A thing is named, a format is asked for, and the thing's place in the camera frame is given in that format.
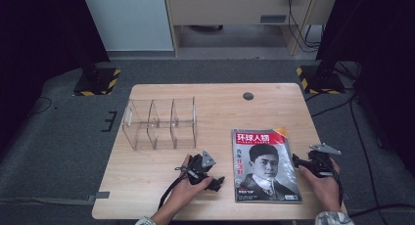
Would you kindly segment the person's right hand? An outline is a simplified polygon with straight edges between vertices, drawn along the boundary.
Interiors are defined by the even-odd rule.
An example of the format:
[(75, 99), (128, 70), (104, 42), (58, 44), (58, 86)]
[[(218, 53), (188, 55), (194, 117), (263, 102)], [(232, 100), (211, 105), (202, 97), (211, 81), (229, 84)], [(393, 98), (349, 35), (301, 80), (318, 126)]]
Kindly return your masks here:
[(299, 168), (301, 175), (310, 184), (314, 195), (324, 211), (342, 211), (339, 185), (334, 177), (318, 178), (305, 167)]

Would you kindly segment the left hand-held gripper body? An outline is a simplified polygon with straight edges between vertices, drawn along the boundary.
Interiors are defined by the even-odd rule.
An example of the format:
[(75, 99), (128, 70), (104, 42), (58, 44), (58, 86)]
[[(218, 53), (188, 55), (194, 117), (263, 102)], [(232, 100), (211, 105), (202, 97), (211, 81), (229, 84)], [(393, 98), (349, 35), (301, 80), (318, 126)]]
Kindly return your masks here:
[(214, 165), (215, 160), (207, 151), (189, 157), (186, 165), (176, 167), (176, 170), (180, 171), (180, 175), (174, 183), (178, 184), (181, 180), (187, 178), (192, 185), (199, 184), (208, 178), (208, 172)]

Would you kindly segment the white cabinet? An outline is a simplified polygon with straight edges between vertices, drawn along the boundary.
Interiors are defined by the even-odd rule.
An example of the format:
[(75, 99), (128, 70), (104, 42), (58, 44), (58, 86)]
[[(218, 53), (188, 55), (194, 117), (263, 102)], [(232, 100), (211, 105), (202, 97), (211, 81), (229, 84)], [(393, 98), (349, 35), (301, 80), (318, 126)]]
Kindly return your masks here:
[(85, 0), (108, 51), (172, 51), (165, 0)]

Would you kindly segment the black stand base striped edge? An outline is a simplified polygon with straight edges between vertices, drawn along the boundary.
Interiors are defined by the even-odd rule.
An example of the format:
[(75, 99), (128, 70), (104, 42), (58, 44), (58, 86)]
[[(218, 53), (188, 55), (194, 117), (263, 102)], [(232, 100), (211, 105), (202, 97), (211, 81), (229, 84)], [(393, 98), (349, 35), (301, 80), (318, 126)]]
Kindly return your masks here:
[(325, 72), (319, 66), (300, 66), (296, 68), (300, 84), (306, 94), (342, 94), (345, 87), (339, 76)]
[(73, 88), (74, 96), (109, 95), (120, 75), (118, 68), (98, 68), (93, 76), (82, 74)]

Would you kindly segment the grey tape piece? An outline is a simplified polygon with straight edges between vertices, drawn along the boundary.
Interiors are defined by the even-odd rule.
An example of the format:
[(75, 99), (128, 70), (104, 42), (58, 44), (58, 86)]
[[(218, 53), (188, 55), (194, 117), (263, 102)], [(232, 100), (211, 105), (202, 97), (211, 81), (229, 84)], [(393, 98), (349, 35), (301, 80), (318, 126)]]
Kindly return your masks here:
[(110, 196), (110, 193), (108, 191), (106, 192), (97, 192), (94, 195), (89, 195), (87, 197), (87, 201), (89, 203), (94, 203), (97, 199), (107, 199)]

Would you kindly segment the black curtain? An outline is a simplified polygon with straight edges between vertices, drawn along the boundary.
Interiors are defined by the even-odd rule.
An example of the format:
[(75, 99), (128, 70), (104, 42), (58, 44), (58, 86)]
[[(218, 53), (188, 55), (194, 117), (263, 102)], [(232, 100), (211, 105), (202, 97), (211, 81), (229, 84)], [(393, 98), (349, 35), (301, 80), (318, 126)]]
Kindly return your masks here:
[(46, 80), (107, 58), (85, 0), (0, 0), (0, 157)]
[(316, 58), (361, 65), (361, 103), (415, 177), (415, 0), (336, 0)]

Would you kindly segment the light wooden desk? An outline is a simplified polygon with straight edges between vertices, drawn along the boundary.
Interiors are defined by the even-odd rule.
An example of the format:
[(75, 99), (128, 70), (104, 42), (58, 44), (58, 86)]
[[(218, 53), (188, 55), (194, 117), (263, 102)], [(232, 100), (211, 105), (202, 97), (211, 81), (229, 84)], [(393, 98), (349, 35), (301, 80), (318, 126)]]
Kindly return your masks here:
[(165, 0), (173, 48), (188, 25), (278, 25), (291, 55), (309, 25), (327, 23), (336, 0)]

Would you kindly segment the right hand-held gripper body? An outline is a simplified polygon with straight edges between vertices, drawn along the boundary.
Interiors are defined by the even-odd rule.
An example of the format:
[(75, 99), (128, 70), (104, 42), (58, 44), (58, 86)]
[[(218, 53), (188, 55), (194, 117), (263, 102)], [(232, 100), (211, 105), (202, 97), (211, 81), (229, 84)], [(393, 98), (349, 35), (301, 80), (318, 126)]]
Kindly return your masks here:
[(339, 156), (342, 152), (325, 143), (311, 145), (310, 149), (311, 151), (308, 153), (312, 165), (310, 171), (316, 177), (333, 176), (334, 166), (330, 160), (330, 155)]

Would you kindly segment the magazine with portrait cover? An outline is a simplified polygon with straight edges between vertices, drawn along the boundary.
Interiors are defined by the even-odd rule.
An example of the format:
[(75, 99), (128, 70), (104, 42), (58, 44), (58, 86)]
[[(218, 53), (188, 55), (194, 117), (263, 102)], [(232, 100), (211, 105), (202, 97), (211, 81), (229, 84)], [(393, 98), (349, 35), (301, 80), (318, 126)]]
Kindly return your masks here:
[(236, 203), (302, 203), (285, 128), (231, 135)]

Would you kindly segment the clear acrylic file organizer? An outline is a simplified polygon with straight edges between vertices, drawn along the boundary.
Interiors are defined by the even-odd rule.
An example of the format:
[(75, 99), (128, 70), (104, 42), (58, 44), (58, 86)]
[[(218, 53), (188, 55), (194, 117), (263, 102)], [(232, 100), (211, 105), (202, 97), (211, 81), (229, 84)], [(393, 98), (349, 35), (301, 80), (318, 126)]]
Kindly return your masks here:
[(130, 99), (121, 127), (135, 151), (194, 149), (197, 143), (195, 98)]

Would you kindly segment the person's left hand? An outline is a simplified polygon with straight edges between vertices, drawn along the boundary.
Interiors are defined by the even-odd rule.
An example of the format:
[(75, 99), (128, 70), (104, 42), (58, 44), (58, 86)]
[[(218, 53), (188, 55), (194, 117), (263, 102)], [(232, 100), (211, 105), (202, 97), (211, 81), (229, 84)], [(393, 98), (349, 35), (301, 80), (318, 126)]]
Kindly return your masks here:
[(163, 214), (173, 217), (180, 209), (187, 205), (198, 193), (205, 190), (211, 177), (203, 179), (200, 183), (192, 185), (185, 172), (179, 173), (179, 182), (171, 190), (168, 199), (160, 208)]

